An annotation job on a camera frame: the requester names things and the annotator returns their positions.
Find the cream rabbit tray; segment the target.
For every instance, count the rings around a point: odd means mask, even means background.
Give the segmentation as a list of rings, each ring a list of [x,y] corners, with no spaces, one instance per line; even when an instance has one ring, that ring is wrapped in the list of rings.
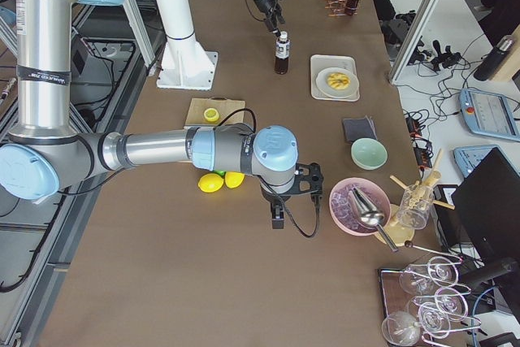
[[[349,85],[345,89],[334,89],[329,85],[329,76],[334,73],[348,77]],[[354,58],[342,55],[313,54],[310,57],[310,91],[315,99],[356,102],[360,98],[360,92]]]

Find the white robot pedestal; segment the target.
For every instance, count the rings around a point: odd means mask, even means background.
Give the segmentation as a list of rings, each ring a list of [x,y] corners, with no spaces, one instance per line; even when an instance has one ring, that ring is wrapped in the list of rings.
[[[167,37],[157,86],[162,89],[210,90],[218,54],[197,41],[189,0],[156,0]]]

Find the half lemon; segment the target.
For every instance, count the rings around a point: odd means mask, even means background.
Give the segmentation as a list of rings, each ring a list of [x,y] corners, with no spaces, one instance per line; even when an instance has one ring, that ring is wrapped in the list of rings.
[[[203,111],[203,118],[207,123],[214,124],[220,118],[219,111],[214,107],[208,107]]]

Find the clear glass mug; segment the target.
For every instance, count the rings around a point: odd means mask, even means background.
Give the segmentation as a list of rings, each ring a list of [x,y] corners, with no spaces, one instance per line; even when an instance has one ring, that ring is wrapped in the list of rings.
[[[396,219],[407,228],[423,229],[427,225],[432,203],[432,187],[424,184],[408,186],[403,193]]]

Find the grey folded cloth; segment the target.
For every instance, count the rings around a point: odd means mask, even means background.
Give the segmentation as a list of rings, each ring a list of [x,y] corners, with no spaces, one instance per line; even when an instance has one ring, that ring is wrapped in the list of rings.
[[[373,119],[368,116],[357,119],[342,119],[344,137],[347,142],[353,143],[358,139],[370,138],[377,140]]]

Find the aluminium frame post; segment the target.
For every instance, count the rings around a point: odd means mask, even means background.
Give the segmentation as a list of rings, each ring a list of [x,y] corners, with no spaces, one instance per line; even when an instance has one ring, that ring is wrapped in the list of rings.
[[[411,24],[396,60],[388,74],[388,81],[392,85],[398,81],[402,71],[408,64],[438,1],[439,0],[422,0],[416,17],[414,18],[414,22]]]

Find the blue teach pendant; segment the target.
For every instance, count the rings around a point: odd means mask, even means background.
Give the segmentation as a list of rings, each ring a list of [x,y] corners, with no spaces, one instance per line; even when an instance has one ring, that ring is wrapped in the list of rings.
[[[506,96],[464,88],[459,93],[462,117],[475,134],[519,141],[519,130]]]

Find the black water bottle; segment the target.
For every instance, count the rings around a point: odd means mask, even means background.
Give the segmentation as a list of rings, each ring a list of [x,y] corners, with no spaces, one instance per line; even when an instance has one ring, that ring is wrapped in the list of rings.
[[[515,41],[516,39],[513,35],[503,36],[477,67],[474,72],[474,78],[479,81],[489,80],[503,63]]]

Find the white plate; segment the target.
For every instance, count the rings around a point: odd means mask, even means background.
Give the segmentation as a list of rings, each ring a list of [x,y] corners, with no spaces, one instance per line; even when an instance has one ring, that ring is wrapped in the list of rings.
[[[357,76],[344,68],[328,67],[316,76],[318,89],[329,98],[353,98],[359,91]]]

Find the tea bottle white cap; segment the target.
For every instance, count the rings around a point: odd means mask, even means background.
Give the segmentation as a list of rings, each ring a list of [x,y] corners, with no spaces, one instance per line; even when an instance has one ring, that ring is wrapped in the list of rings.
[[[275,72],[283,75],[288,71],[290,40],[286,31],[281,31],[275,43]]]

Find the mint green bowl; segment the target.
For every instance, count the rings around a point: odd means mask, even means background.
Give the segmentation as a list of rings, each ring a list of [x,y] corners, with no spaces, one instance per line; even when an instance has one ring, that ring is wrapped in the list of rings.
[[[384,145],[372,138],[357,139],[351,146],[353,162],[364,170],[375,170],[388,160],[388,152]]]

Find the metal ice scoop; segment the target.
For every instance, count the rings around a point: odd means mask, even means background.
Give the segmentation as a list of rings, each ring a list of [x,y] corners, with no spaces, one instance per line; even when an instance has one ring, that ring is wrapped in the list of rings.
[[[356,210],[357,220],[367,228],[376,228],[391,251],[397,252],[396,244],[384,230],[385,214],[360,189],[352,188],[350,196]]]

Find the bamboo cutting board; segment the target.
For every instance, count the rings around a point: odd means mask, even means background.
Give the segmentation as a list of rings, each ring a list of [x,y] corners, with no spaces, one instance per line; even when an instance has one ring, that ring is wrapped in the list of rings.
[[[188,107],[188,113],[184,122],[185,128],[202,126],[212,127],[218,125],[233,111],[245,108],[245,101],[228,98],[193,98]],[[204,112],[211,109],[216,112],[217,119],[208,121]]]

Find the black monitor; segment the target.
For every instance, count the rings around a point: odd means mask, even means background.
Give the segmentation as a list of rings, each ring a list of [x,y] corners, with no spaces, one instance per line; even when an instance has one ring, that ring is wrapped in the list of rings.
[[[492,149],[453,194],[456,212],[485,259],[519,259],[519,174]]]

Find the wooden cup tree stand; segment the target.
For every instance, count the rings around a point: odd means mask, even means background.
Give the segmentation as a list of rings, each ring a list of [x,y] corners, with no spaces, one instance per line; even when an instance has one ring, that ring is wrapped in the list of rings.
[[[451,204],[449,204],[447,202],[442,202],[442,201],[439,201],[439,200],[435,200],[435,198],[434,198],[434,187],[436,186],[437,182],[441,178],[441,173],[438,170],[438,167],[440,165],[440,161],[442,160],[443,156],[444,156],[444,151],[443,151],[443,149],[440,149],[439,153],[437,154],[437,157],[435,158],[435,161],[433,163],[433,166],[432,166],[432,168],[430,170],[430,173],[427,176],[427,178],[423,179],[423,180],[418,180],[414,184],[424,184],[426,186],[432,187],[432,189],[433,189],[433,203],[432,203],[432,206],[434,204],[436,204],[437,206],[441,206],[441,207],[444,207],[444,208],[449,209],[449,210],[454,210],[455,209],[454,205],[451,205]],[[398,179],[394,175],[390,175],[390,179],[393,182],[395,182],[397,185],[399,185],[402,189],[404,189],[404,191],[405,191],[406,187],[414,185],[414,184],[405,184],[404,182],[402,182],[400,179]],[[407,228],[407,227],[401,225],[397,221],[396,213],[395,213],[395,215],[393,217],[391,217],[390,225],[391,226],[398,226],[400,228],[404,228],[407,232],[411,232],[412,234],[414,234],[414,232],[417,231],[417,230],[412,229],[412,228]]]

